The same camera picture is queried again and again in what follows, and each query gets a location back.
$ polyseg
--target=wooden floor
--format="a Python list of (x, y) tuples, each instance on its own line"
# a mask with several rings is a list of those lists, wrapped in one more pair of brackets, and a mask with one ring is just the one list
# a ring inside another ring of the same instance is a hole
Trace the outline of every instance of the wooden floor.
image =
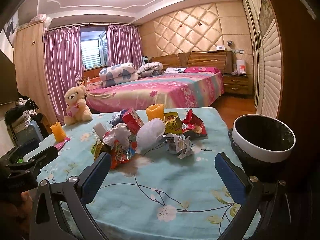
[(210, 107), (217, 109), (228, 128), (233, 127), (233, 122), (239, 116), (256, 113), (254, 99), (238, 98), (225, 94), (218, 98)]

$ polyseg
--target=pink floral bedspread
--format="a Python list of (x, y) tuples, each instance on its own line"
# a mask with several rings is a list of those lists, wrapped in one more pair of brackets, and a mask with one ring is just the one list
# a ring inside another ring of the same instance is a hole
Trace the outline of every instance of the pink floral bedspread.
[(88, 92), (86, 101), (96, 111), (112, 113), (130, 107), (143, 110), (154, 104), (164, 104), (165, 108), (207, 107), (223, 93), (221, 73), (177, 73), (95, 88)]

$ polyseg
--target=wooden wardrobe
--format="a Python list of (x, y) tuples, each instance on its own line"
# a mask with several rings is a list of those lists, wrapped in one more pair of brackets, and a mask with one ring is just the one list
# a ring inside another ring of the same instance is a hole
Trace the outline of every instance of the wooden wardrobe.
[(52, 125), (57, 122), (49, 95), (44, 62), (43, 22), (17, 31), (13, 63), (18, 91), (33, 100)]

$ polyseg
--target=orange container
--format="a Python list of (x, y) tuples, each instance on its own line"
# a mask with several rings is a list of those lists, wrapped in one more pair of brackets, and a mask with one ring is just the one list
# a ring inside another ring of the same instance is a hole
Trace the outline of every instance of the orange container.
[(56, 122), (50, 128), (57, 142), (62, 142), (65, 139), (65, 137), (67, 137), (65, 131), (62, 129), (61, 124), (59, 122)]
[(164, 121), (164, 104), (156, 104), (146, 109), (148, 120), (159, 118)]

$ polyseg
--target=window sill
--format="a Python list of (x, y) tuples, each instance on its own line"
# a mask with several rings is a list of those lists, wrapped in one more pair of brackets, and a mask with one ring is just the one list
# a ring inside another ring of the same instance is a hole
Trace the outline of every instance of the window sill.
[(93, 69), (96, 69), (96, 68), (104, 68), (104, 67), (108, 67), (108, 65), (97, 66), (97, 67), (89, 68), (89, 69), (84, 70), (83, 72), (90, 71), (90, 70), (93, 70)]

